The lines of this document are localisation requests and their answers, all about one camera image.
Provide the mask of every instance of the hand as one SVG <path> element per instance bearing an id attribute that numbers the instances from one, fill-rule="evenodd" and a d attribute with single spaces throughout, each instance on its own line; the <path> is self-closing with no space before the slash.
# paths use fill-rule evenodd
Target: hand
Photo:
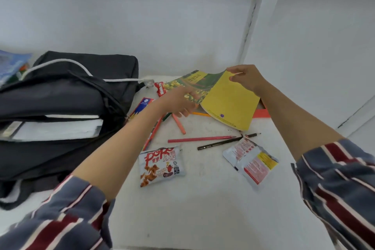
<path id="1" fill-rule="evenodd" d="M 182 115 L 187 117 L 195 110 L 196 105 L 194 102 L 185 99 L 186 94 L 196 98 L 193 87 L 180 86 L 169 90 L 155 102 L 161 105 L 163 113 L 172 112 L 179 118 Z"/>
<path id="2" fill-rule="evenodd" d="M 268 83 L 254 64 L 228 67 L 227 71 L 236 73 L 236 75 L 229 78 L 230 81 L 240 83 L 247 90 L 253 91 L 259 97 L 260 90 Z"/>

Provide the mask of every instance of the yellow book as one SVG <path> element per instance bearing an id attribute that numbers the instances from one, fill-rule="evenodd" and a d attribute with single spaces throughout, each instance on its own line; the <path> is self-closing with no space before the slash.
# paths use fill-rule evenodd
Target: yellow book
<path id="1" fill-rule="evenodd" d="M 249 129 L 253 114 L 259 102 L 259 97 L 232 82 L 228 71 L 209 74 L 195 70 L 171 82 L 164 83 L 164 88 L 192 86 L 199 95 L 199 99 L 187 96 L 191 101 L 201 104 L 202 108 L 214 119 L 233 127 L 246 131 Z"/>

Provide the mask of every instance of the striped sleeve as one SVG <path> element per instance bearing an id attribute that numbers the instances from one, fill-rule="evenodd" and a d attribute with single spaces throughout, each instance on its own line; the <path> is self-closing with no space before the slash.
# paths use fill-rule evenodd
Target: striped sleeve
<path id="1" fill-rule="evenodd" d="M 348 139 L 302 155 L 292 169 L 307 207 L 348 249 L 375 249 L 375 158 Z"/>
<path id="2" fill-rule="evenodd" d="M 112 247 L 102 191 L 68 176 L 40 207 L 0 237 L 0 250 L 107 250 Z"/>

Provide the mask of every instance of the white snack packet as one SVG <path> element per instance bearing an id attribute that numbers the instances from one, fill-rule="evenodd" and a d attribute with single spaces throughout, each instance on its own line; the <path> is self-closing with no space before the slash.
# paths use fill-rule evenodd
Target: white snack packet
<path id="1" fill-rule="evenodd" d="M 257 185 L 279 164 L 276 158 L 246 137 L 224 150 L 223 156 L 248 181 Z"/>
<path id="2" fill-rule="evenodd" d="M 185 167 L 179 145 L 174 147 L 147 150 L 139 154 L 139 172 L 141 187 L 175 176 L 185 176 Z"/>

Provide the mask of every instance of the white cable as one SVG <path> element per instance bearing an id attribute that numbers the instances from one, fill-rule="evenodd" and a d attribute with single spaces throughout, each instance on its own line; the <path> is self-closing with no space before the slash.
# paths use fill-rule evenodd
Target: white cable
<path id="1" fill-rule="evenodd" d="M 89 76 L 93 76 L 86 67 L 84 67 L 81 63 L 74 61 L 72 59 L 67 59 L 67 58 L 59 58 L 59 59 L 54 59 L 53 61 L 47 61 L 45 63 L 39 64 L 37 66 L 31 67 L 30 69 L 26 70 L 25 73 L 22 75 L 21 80 L 24 80 L 25 76 L 28 75 L 30 72 L 37 70 L 39 68 L 45 67 L 47 65 L 53 64 L 53 63 L 59 63 L 62 61 L 67 61 L 69 63 L 75 63 L 78 66 L 80 66 Z M 139 78 L 123 78 L 123 79 L 103 79 L 105 82 L 127 82 L 127 81 L 140 81 L 140 82 L 149 82 L 153 80 L 151 79 L 139 79 Z"/>

